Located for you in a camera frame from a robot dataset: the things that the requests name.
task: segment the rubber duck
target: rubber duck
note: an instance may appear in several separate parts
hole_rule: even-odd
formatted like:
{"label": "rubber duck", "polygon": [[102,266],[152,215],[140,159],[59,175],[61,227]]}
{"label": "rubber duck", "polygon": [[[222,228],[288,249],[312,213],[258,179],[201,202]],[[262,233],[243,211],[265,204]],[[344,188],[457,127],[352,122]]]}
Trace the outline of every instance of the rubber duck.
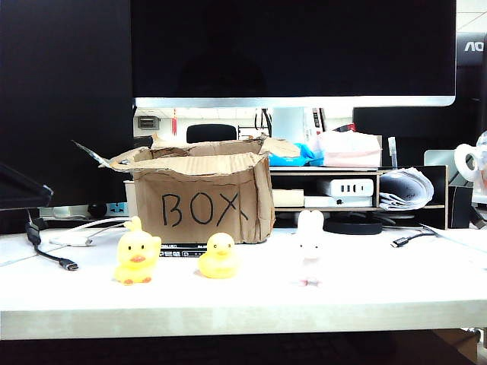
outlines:
{"label": "rubber duck", "polygon": [[206,253],[198,258],[198,267],[207,278],[231,278],[240,265],[234,252],[234,239],[227,233],[216,233],[206,244]]}
{"label": "rubber duck", "polygon": [[129,232],[120,237],[116,257],[119,267],[115,279],[124,285],[148,283],[161,251],[161,238],[142,230],[139,217],[123,224]]}

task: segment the desk surface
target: desk surface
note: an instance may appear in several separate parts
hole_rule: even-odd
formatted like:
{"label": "desk surface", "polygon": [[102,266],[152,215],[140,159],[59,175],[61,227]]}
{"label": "desk surface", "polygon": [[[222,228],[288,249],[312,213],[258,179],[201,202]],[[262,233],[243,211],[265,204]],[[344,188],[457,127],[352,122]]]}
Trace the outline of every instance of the desk surface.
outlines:
{"label": "desk surface", "polygon": [[[112,279],[123,230],[95,237],[94,247],[55,251],[78,271],[39,256],[5,264],[33,249],[24,235],[3,236],[0,339],[487,326],[487,254],[432,236],[392,248],[411,233],[404,230],[325,233],[323,283],[300,287],[292,232],[276,229],[266,243],[237,245],[242,265],[234,278],[204,278],[193,258],[161,258],[152,282],[129,287]],[[58,234],[42,232],[44,240]],[[475,234],[487,242],[487,232]]]}

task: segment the monitor logo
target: monitor logo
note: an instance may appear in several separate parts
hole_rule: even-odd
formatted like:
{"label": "monitor logo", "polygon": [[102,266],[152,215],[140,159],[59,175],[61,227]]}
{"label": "monitor logo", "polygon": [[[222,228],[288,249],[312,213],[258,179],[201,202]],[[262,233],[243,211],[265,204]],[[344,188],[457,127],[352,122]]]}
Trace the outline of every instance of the monitor logo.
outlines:
{"label": "monitor logo", "polygon": [[464,50],[465,52],[467,51],[483,52],[484,42],[467,42]]}

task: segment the computer monitor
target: computer monitor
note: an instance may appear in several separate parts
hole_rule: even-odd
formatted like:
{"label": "computer monitor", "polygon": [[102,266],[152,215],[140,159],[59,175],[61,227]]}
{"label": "computer monitor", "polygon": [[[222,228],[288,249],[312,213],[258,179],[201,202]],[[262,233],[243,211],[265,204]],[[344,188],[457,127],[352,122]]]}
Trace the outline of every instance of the computer monitor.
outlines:
{"label": "computer monitor", "polygon": [[2,0],[0,162],[53,191],[51,206],[124,202],[99,169],[133,146],[129,0]]}
{"label": "computer monitor", "polygon": [[448,105],[455,1],[132,1],[137,106]]}
{"label": "computer monitor", "polygon": [[[485,125],[487,63],[485,33],[457,34],[457,95],[445,107],[355,108],[359,132],[396,137],[399,164],[422,165],[427,150],[452,150],[462,143],[475,145]],[[383,164],[390,166],[387,143]]]}

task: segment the bunny ear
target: bunny ear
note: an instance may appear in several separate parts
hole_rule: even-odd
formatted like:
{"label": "bunny ear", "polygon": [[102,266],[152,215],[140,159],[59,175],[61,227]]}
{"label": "bunny ear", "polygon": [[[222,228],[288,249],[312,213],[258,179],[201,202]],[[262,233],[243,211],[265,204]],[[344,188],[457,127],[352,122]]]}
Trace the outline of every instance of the bunny ear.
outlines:
{"label": "bunny ear", "polygon": [[321,211],[312,211],[310,213],[310,229],[312,230],[323,230],[323,223],[325,218]]}
{"label": "bunny ear", "polygon": [[298,232],[306,233],[310,228],[311,212],[308,210],[302,211],[298,216]]}

